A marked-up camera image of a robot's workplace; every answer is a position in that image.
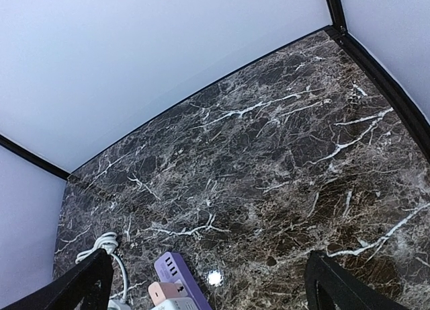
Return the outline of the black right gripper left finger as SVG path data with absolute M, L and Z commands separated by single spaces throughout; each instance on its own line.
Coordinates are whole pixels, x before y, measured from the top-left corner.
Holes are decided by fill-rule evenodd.
M 112 279 L 112 259 L 98 249 L 54 282 L 6 309 L 107 309 Z

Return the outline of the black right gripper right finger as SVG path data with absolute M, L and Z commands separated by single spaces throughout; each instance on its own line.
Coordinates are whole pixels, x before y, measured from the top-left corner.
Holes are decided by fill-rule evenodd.
M 404 309 L 359 281 L 321 251 L 306 262 L 306 299 L 309 309 Z

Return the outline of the pink plug adapter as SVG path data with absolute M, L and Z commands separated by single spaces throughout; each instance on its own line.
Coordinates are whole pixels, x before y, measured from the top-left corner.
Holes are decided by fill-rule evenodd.
M 186 297 L 187 291 L 181 283 L 153 282 L 148 286 L 148 294 L 157 306 L 167 299 Z

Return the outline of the purple power strip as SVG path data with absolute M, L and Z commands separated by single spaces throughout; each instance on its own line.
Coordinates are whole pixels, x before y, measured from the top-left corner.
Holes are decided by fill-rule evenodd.
M 185 260 L 177 252 L 165 252 L 154 262 L 155 271 L 161 282 L 180 284 L 179 294 L 190 297 L 200 310 L 212 310 L 208 300 L 191 274 Z

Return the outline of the white cube socket adapter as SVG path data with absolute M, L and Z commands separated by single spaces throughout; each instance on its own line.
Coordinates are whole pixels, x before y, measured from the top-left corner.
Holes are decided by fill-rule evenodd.
M 155 310 L 198 310 L 197 305 L 190 297 L 179 297 L 166 299 L 157 306 Z

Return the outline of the white power strip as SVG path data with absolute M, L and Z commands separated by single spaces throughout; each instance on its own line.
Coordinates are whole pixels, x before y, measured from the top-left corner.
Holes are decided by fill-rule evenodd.
M 107 310 L 131 310 L 130 306 L 121 300 L 110 299 L 107 305 Z

